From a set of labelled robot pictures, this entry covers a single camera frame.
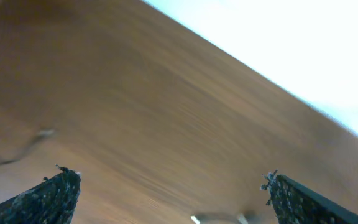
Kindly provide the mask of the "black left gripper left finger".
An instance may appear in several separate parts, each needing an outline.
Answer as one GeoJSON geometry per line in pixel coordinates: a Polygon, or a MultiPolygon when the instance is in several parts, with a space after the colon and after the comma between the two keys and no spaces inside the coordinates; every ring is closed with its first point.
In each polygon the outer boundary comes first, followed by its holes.
{"type": "Polygon", "coordinates": [[[58,168],[61,173],[0,203],[0,224],[70,224],[81,192],[81,174],[58,168]]]}

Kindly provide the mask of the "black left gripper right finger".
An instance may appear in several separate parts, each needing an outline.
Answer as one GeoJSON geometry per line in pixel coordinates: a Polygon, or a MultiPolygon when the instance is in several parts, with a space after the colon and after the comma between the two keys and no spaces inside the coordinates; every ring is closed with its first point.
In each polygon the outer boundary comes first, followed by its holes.
{"type": "Polygon", "coordinates": [[[358,224],[358,214],[277,171],[264,178],[260,189],[268,191],[279,224],[358,224]]]}

